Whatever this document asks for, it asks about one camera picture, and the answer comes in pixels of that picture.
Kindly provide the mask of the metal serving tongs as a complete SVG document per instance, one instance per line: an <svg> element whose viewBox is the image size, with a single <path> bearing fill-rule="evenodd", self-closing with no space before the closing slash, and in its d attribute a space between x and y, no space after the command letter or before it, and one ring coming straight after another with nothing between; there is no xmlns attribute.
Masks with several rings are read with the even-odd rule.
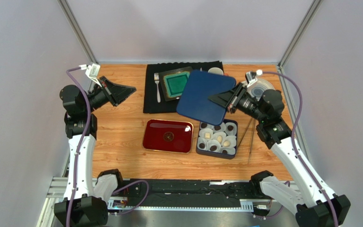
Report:
<svg viewBox="0 0 363 227"><path fill-rule="evenodd" d="M243 135L241 136L239 143L238 143L237 150L239 151L239 153L246 154L245 164L249 164L251 157L252 157L255 124L256 124L256 121L253 118L251 118L245 128Z"/></svg>

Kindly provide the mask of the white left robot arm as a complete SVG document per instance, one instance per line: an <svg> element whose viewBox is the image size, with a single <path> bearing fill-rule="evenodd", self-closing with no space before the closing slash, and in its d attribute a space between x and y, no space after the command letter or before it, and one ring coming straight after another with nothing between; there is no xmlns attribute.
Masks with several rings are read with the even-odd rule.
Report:
<svg viewBox="0 0 363 227"><path fill-rule="evenodd" d="M67 85L60 92L66 110L64 122L69 142L69 176L63 201L54 205L55 217L65 227L102 227L108 222L108 202L123 183L118 169L99 174L92 180L92 157L97 139L97 117L93 111L106 103L118 106L133 93L135 87L98 79L91 92L77 85Z"/></svg>

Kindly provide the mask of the cream cube chocolate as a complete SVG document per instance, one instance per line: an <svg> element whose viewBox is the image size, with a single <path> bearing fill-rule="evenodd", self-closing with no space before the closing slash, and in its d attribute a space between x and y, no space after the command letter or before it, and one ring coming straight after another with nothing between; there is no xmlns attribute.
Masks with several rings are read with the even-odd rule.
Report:
<svg viewBox="0 0 363 227"><path fill-rule="evenodd" d="M210 134L210 133L208 133L208 132L206 132L206 133L204 134L204 138L205 138L205 139L211 139L211 134Z"/></svg>

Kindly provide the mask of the dark blue box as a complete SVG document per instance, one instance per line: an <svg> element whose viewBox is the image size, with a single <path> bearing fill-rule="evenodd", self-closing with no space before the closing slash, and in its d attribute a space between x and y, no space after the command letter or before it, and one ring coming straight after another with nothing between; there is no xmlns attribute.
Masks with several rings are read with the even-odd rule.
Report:
<svg viewBox="0 0 363 227"><path fill-rule="evenodd" d="M237 124L237 129L238 129L238 123L237 123L237 121L229 120L229 119L224 119L224 121L222 123L225 124L227 122L234 122L234 123L236 123ZM224 154L221 154L221 153L215 153L215 152L210 152L210 151L199 150L197 148L197 143L196 143L196 152L198 154L200 154L200 155L210 156L210 157L217 157L217 158L223 158L223 159L233 159L236 156L236 154L234 156L230 156L230 155L224 155Z"/></svg>

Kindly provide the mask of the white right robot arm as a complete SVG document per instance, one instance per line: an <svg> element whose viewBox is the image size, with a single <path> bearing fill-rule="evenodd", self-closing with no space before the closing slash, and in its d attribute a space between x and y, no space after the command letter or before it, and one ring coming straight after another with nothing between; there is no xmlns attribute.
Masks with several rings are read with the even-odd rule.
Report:
<svg viewBox="0 0 363 227"><path fill-rule="evenodd" d="M295 216L300 227L343 224L351 203L326 184L300 150L293 131L282 118L285 106L279 90L265 90L257 100L240 83L229 91L209 96L209 100L230 113L240 110L257 120L260 140L281 160L298 187L296 191L269 171L262 171L251 177L258 194L278 201Z"/></svg>

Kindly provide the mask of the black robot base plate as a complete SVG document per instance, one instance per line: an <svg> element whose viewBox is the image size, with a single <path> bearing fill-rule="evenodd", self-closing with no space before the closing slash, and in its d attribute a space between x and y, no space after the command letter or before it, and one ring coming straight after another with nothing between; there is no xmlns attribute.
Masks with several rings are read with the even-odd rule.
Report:
<svg viewBox="0 0 363 227"><path fill-rule="evenodd" d="M114 203L126 208L240 208L241 202L258 202L269 205L271 198L260 194L249 181L216 180L125 180L128 186L120 192L113 192Z"/></svg>

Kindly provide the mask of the dark blue box lid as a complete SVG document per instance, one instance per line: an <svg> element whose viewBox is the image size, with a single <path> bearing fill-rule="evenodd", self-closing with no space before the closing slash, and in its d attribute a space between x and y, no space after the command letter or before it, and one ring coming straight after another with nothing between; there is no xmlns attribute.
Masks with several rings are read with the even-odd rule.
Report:
<svg viewBox="0 0 363 227"><path fill-rule="evenodd" d="M209 100L209 96L231 90L236 79L206 71L193 70L179 99L179 115L211 125L220 125L226 109Z"/></svg>

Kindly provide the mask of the white oval chocolate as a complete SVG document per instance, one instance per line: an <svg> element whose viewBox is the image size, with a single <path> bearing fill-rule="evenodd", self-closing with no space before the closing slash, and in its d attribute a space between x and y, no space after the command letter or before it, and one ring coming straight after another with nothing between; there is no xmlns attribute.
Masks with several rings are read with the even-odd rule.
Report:
<svg viewBox="0 0 363 227"><path fill-rule="evenodd" d="M231 144L231 143L230 143L230 141L225 141L225 142L223 143L223 146L224 146L224 147L229 147L229 146L230 146L230 144Z"/></svg>
<svg viewBox="0 0 363 227"><path fill-rule="evenodd" d="M217 137L217 141L221 143L223 141L223 137L222 136L218 136Z"/></svg>

